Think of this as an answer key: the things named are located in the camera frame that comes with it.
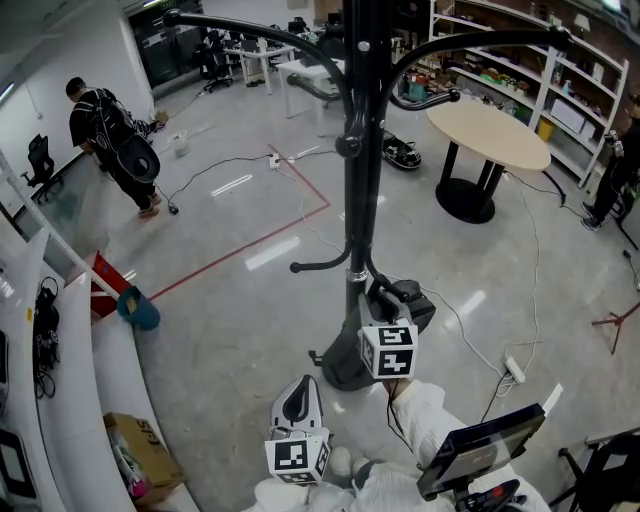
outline person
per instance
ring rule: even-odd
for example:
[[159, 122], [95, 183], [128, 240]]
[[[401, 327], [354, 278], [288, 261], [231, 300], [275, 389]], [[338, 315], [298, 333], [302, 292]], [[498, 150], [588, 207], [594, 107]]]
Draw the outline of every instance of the person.
[[[99, 90], [89, 89], [84, 80], [75, 77], [69, 80], [66, 87], [67, 97], [74, 103], [69, 117], [69, 129], [74, 146], [79, 146], [86, 153], [95, 153], [103, 167], [111, 175], [122, 191], [127, 194], [140, 208], [138, 216], [141, 219], [154, 217], [159, 210], [157, 205], [162, 199], [157, 194], [153, 183], [140, 183], [126, 172], [118, 162], [114, 151], [101, 148], [98, 144], [90, 142], [92, 132], [90, 119], [93, 116], [92, 108], [99, 100]], [[109, 98], [117, 101], [116, 97], [108, 89], [101, 89]]]
[[600, 180], [595, 203], [582, 203], [582, 209], [589, 215], [582, 220], [582, 225], [591, 231], [598, 231], [602, 226], [622, 187], [634, 179], [640, 169], [640, 95], [630, 95], [630, 98], [633, 102], [629, 111], [631, 127], [620, 137], [623, 155], [614, 153], [611, 157]]
[[[445, 392], [434, 384], [401, 379], [386, 381], [384, 385], [387, 393], [393, 394], [393, 408], [405, 441], [420, 466], [428, 467], [449, 432], [465, 425], [444, 409]], [[353, 491], [327, 482], [300, 487], [270, 478], [256, 486], [256, 504], [245, 512], [455, 511], [451, 492], [442, 493], [430, 502], [420, 496], [417, 470], [366, 459], [358, 459], [352, 466], [350, 455], [343, 447], [334, 448], [329, 464], [335, 474], [352, 478]], [[549, 512], [540, 493], [518, 476], [511, 465], [477, 478], [469, 486], [469, 492], [486, 492], [516, 478], [520, 487], [516, 493], [518, 506], [513, 508]]]

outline white shelving unit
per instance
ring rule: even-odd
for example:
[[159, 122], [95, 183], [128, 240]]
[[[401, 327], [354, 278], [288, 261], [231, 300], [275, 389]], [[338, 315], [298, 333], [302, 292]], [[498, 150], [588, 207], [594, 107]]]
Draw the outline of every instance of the white shelving unit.
[[474, 75], [473, 73], [469, 73], [468, 71], [465, 71], [464, 69], [460, 69], [460, 68], [449, 68], [452, 71], [455, 71], [456, 73], [462, 75], [462, 76], [466, 76], [467, 78], [470, 78], [471, 80], [475, 80], [476, 82], [480, 82], [482, 85], [486, 85], [487, 87], [491, 87], [492, 89], [495, 89], [496, 91], [504, 94], [505, 96], [509, 96], [510, 98], [516, 100], [518, 103], [522, 103], [525, 107], [530, 108], [531, 110], [533, 110], [533, 108], [535, 107], [534, 102], [532, 101], [531, 98], [527, 97], [527, 96], [522, 96], [520, 94], [515, 93], [514, 91], [512, 91], [511, 89], [507, 88], [504, 85], [499, 85], [499, 84], [494, 84], [493, 82], [488, 82], [487, 80], [483, 80], [482, 78], [480, 78], [478, 75]]
[[73, 510], [135, 512], [107, 438], [91, 351], [91, 279], [82, 274], [60, 292], [60, 363], [51, 376], [56, 394], [40, 400], [50, 426], [47, 449], [55, 453]]
[[[91, 277], [64, 281], [44, 262], [50, 233], [40, 230], [8, 262], [13, 293], [0, 302], [0, 327], [9, 339], [7, 427], [22, 438], [33, 481], [46, 512], [135, 512], [113, 457], [103, 414], [147, 419], [160, 433], [142, 378], [133, 331], [117, 313], [91, 325]], [[59, 285], [60, 362], [50, 372], [52, 398], [36, 399], [33, 321], [43, 277]], [[184, 485], [157, 510], [199, 512]]]
[[33, 318], [48, 239], [49, 232], [40, 230], [8, 262], [5, 272], [14, 292], [0, 303], [0, 326], [9, 338], [9, 396], [4, 422], [22, 437], [43, 510], [71, 512], [62, 501], [49, 463], [33, 383]]
[[[467, 4], [473, 4], [475, 6], [480, 6], [486, 9], [491, 9], [494, 11], [498, 11], [501, 12], [503, 14], [508, 14], [510, 16], [519, 18], [521, 20], [525, 20], [537, 27], [542, 27], [542, 28], [549, 28], [550, 24], [540, 20], [534, 16], [531, 16], [527, 13], [524, 12], [520, 12], [517, 11], [515, 9], [511, 9], [509, 7], [505, 7], [503, 5], [500, 4], [496, 4], [496, 3], [492, 3], [492, 2], [487, 2], [485, 0], [457, 0], [458, 2], [461, 3], [467, 3]], [[450, 23], [457, 23], [459, 25], [463, 25], [463, 26], [467, 26], [467, 27], [472, 27], [472, 28], [476, 28], [478, 30], [484, 30], [484, 31], [489, 31], [489, 30], [493, 30], [491, 27], [487, 27], [484, 25], [481, 25], [479, 23], [475, 23], [469, 20], [465, 20], [465, 19], [461, 19], [461, 18], [456, 18], [454, 16], [445, 16], [442, 14], [437, 14], [435, 12], [433, 12], [433, 7], [431, 10], [431, 19], [429, 22], [429, 40], [434, 40], [434, 39], [439, 39], [439, 37], [437, 35], [435, 35], [435, 33], [437, 32], [436, 30], [436, 22], [438, 22], [439, 20], [442, 21], [447, 21]], [[530, 80], [533, 80], [537, 83], [540, 84], [540, 88], [539, 88], [539, 92], [538, 92], [538, 96], [534, 99], [532, 97], [528, 97], [528, 96], [519, 96], [517, 94], [515, 94], [513, 91], [507, 89], [504, 86], [498, 85], [498, 84], [494, 84], [491, 82], [488, 82], [486, 80], [483, 80], [482, 78], [480, 78], [479, 76], [476, 76], [472, 73], [466, 72], [463, 69], [460, 69], [458, 67], [453, 67], [450, 68], [451, 70], [455, 71], [456, 73], [465, 76], [466, 78], [469, 78], [471, 80], [475, 80], [479, 83], [481, 83], [482, 85], [489, 87], [491, 89], [494, 89], [496, 91], [499, 91], [500, 93], [504, 94], [505, 96], [508, 96], [512, 99], [514, 99], [515, 101], [525, 105], [527, 108], [532, 110], [532, 115], [531, 115], [531, 121], [529, 123], [529, 127], [532, 130], [535, 130], [538, 122], [540, 120], [540, 117], [543, 117], [544, 119], [546, 119], [547, 121], [553, 123], [556, 127], [558, 127], [560, 130], [562, 130], [564, 133], [566, 133], [567, 135], [569, 135], [573, 140], [575, 140], [578, 144], [580, 144], [582, 147], [584, 147], [586, 149], [586, 151], [591, 155], [590, 159], [589, 159], [589, 163], [586, 167], [584, 167], [583, 165], [575, 162], [573, 160], [573, 158], [571, 158], [569, 155], [565, 154], [562, 149], [560, 149], [559, 147], [555, 146], [553, 143], [549, 143], [549, 151], [551, 153], [551, 155], [558, 160], [560, 163], [562, 163], [563, 165], [565, 165], [569, 170], [571, 170], [571, 172], [573, 172], [576, 176], [578, 176], [578, 178], [580, 178], [580, 182], [579, 182], [579, 186], [582, 187], [584, 185], [584, 183], [586, 183], [587, 179], [589, 178], [589, 175], [591, 174], [594, 165], [596, 164], [598, 155], [600, 154], [600, 151], [602, 150], [602, 147], [604, 145], [604, 139], [602, 137], [600, 137], [600, 139], [598, 140], [587, 140], [585, 139], [584, 136], [582, 136], [579, 133], [574, 132], [571, 128], [569, 128], [568, 126], [566, 126], [565, 124], [563, 124], [561, 121], [559, 121], [558, 119], [556, 119], [555, 117], [553, 117], [551, 115], [551, 113], [546, 109], [546, 105], [549, 101], [548, 95], [549, 94], [555, 94], [556, 97], [562, 99], [563, 101], [566, 101], [568, 103], [570, 103], [573, 107], [575, 107], [576, 109], [580, 110], [581, 112], [583, 112], [586, 116], [586, 118], [590, 121], [590, 122], [594, 122], [596, 124], [596, 126], [598, 128], [600, 128], [603, 133], [608, 132], [611, 129], [611, 125], [613, 123], [613, 120], [615, 118], [616, 112], [618, 110], [618, 107], [620, 106], [620, 100], [622, 98], [622, 94], [624, 91], [624, 83], [627, 80], [627, 73], [629, 70], [629, 62], [628, 61], [624, 61], [622, 63], [616, 61], [615, 59], [613, 59], [612, 57], [608, 56], [607, 54], [605, 54], [604, 52], [598, 50], [597, 48], [595, 48], [593, 45], [590, 45], [589, 43], [586, 43], [585, 41], [583, 41], [582, 39], [573, 38], [573, 42], [574, 44], [577, 44], [578, 46], [584, 48], [585, 50], [587, 50], [588, 52], [592, 53], [595, 58], [601, 60], [602, 62], [604, 62], [605, 64], [609, 65], [610, 67], [612, 67], [619, 75], [619, 80], [617, 82], [617, 87], [615, 88], [615, 91], [612, 91], [611, 89], [609, 89], [608, 87], [606, 87], [604, 84], [598, 82], [596, 79], [594, 79], [592, 76], [588, 75], [587, 73], [584, 73], [583, 71], [579, 70], [577, 68], [577, 66], [570, 62], [569, 60], [567, 60], [564, 57], [560, 57], [558, 55], [558, 52], [553, 49], [553, 48], [549, 48], [549, 50], [544, 50], [542, 48], [539, 48], [537, 46], [528, 46], [528, 48], [531, 48], [532, 50], [537, 51], [538, 53], [544, 55], [546, 57], [546, 64], [545, 64], [545, 69], [542, 73], [542, 75], [539, 75], [538, 73], [536, 73], [535, 71], [531, 70], [531, 69], [527, 69], [523, 66], [519, 66], [516, 64], [513, 64], [509, 61], [507, 61], [506, 59], [500, 58], [500, 57], [496, 57], [495, 55], [491, 55], [490, 53], [483, 51], [482, 49], [477, 49], [477, 48], [467, 48], [466, 51], [471, 52], [471, 53], [475, 53], [476, 55], [480, 55], [482, 57], [484, 57], [487, 60], [492, 60], [498, 64], [501, 64], [502, 66], [508, 67], [510, 69], [513, 69], [514, 71], [518, 72], [519, 74], [527, 77]], [[573, 73], [577, 74], [578, 76], [580, 76], [581, 78], [583, 78], [584, 80], [586, 80], [587, 82], [591, 83], [594, 87], [598, 88], [600, 91], [603, 91], [605, 94], [607, 94], [612, 101], [612, 106], [611, 106], [611, 113], [609, 115], [608, 118], [599, 116], [598, 114], [596, 114], [593, 110], [591, 110], [589, 107], [583, 105], [582, 103], [580, 103], [579, 101], [577, 101], [576, 99], [572, 98], [571, 96], [569, 96], [568, 94], [564, 93], [559, 87], [553, 85], [551, 83], [552, 80], [552, 75], [553, 75], [553, 70], [555, 69], [557, 64], [561, 64], [562, 66], [564, 66], [567, 69], [570, 69]]]
[[[164, 443], [140, 370], [131, 326], [114, 312], [93, 326], [91, 340], [102, 413], [119, 412], [144, 418]], [[157, 510], [199, 512], [184, 484]]]

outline round wooden table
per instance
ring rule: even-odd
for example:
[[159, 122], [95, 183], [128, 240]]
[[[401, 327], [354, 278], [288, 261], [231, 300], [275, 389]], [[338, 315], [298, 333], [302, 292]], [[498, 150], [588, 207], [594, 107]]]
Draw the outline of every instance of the round wooden table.
[[[495, 107], [460, 100], [427, 110], [427, 117], [451, 139], [436, 197], [447, 213], [464, 222], [483, 224], [493, 218], [491, 198], [505, 167], [543, 171], [551, 163], [540, 137]], [[486, 158], [478, 183], [451, 177], [459, 146]]]

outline black pants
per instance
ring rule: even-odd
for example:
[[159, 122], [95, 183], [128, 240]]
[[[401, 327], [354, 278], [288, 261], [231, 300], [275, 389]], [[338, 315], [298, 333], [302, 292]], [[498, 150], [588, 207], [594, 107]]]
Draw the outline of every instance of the black pants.
[[600, 180], [598, 196], [593, 205], [593, 216], [598, 222], [604, 221], [622, 190], [622, 187], [633, 177], [634, 167], [624, 158], [615, 156], [609, 160], [607, 170]]
[[119, 164], [110, 166], [109, 174], [122, 191], [135, 201], [138, 208], [141, 210], [151, 208], [151, 200], [149, 198], [156, 193], [156, 187], [153, 183], [140, 183], [133, 179]]

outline tripod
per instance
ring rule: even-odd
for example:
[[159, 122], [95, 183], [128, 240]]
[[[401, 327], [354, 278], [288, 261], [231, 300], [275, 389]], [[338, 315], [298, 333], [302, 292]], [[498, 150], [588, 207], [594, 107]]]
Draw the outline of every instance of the tripod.
[[618, 346], [618, 338], [620, 338], [620, 330], [622, 329], [622, 324], [627, 318], [633, 315], [638, 309], [640, 309], [640, 302], [638, 302], [635, 306], [633, 306], [629, 311], [627, 311], [622, 316], [616, 315], [615, 313], [609, 313], [609, 316], [612, 316], [613, 318], [591, 322], [591, 325], [593, 325], [594, 327], [596, 325], [606, 325], [606, 324], [613, 324], [616, 326], [616, 339], [613, 342], [613, 349], [611, 349], [611, 355], [616, 353], [616, 347]]
[[340, 99], [344, 106], [344, 134], [336, 139], [336, 151], [345, 159], [344, 251], [332, 261], [292, 263], [290, 267], [294, 273], [326, 270], [350, 258], [346, 276], [346, 319], [340, 334], [318, 363], [327, 381], [342, 390], [361, 389], [374, 382], [360, 359], [358, 338], [362, 327], [359, 303], [362, 303], [369, 273], [375, 286], [382, 286], [400, 302], [410, 300], [407, 287], [389, 282], [376, 270], [372, 259], [387, 106], [391, 102], [402, 110], [418, 111], [460, 98], [460, 93], [452, 90], [420, 103], [407, 104], [394, 95], [396, 83], [415, 62], [431, 53], [469, 47], [522, 45], [555, 46], [566, 50], [571, 42], [571, 35], [563, 29], [460, 34], [424, 44], [392, 65], [392, 14], [392, 2], [388, 0], [344, 0], [344, 74], [316, 46], [282, 30], [237, 20], [182, 14], [176, 9], [164, 16], [165, 25], [170, 27], [193, 25], [232, 30], [298, 48], [324, 66], [338, 88], [338, 93], [332, 96], [310, 84], [303, 85], [295, 75], [288, 79], [291, 85], [316, 98], [324, 101]]

